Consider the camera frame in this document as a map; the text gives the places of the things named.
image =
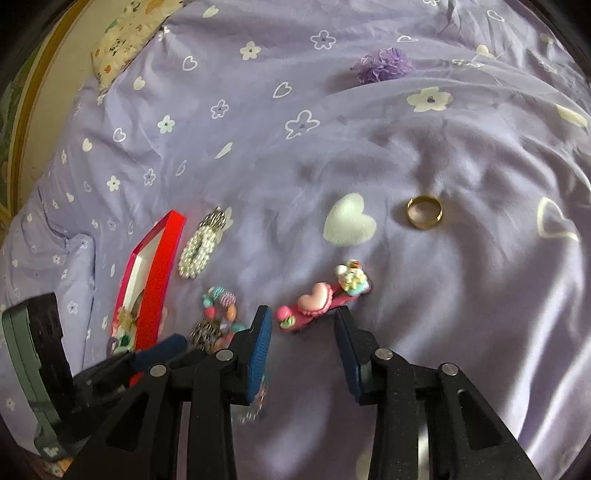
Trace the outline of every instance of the pillow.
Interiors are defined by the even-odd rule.
[[[133,0],[125,7],[90,52],[101,93],[109,89],[162,22],[182,6],[182,0]]]

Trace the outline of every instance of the pink hair clip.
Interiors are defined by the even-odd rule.
[[[317,283],[312,287],[312,293],[302,295],[295,305],[283,305],[275,311],[275,318],[283,331],[301,330],[329,310],[371,291],[371,284],[357,260],[349,260],[346,265],[338,265],[335,273],[338,283]]]

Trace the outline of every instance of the pearl hair clip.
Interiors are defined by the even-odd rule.
[[[217,245],[218,232],[226,225],[226,215],[220,207],[207,215],[187,242],[178,261],[178,273],[183,278],[195,278],[207,266]]]

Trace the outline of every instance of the pink heart charm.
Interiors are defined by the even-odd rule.
[[[317,283],[312,288],[312,295],[302,295],[297,305],[304,315],[320,316],[326,313],[332,302],[332,288],[328,283]]]

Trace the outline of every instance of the purple tissue flower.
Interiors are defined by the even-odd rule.
[[[352,70],[357,70],[359,83],[365,85],[404,77],[414,71],[414,65],[402,50],[391,47],[368,53],[355,62]]]

